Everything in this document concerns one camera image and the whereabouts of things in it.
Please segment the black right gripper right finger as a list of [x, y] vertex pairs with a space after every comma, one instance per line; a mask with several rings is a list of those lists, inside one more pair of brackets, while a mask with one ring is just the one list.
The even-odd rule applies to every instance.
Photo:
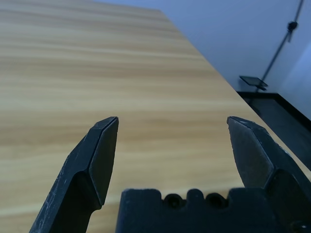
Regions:
[[311, 231], [311, 183], [267, 130], [246, 119], [227, 118], [235, 163], [246, 188], [261, 188], [287, 233]]

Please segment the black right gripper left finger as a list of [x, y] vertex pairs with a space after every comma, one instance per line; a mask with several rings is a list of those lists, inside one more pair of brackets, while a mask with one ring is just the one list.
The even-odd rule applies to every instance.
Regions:
[[90, 128], [66, 158], [30, 232], [86, 232], [92, 213], [105, 203], [118, 126], [114, 116]]

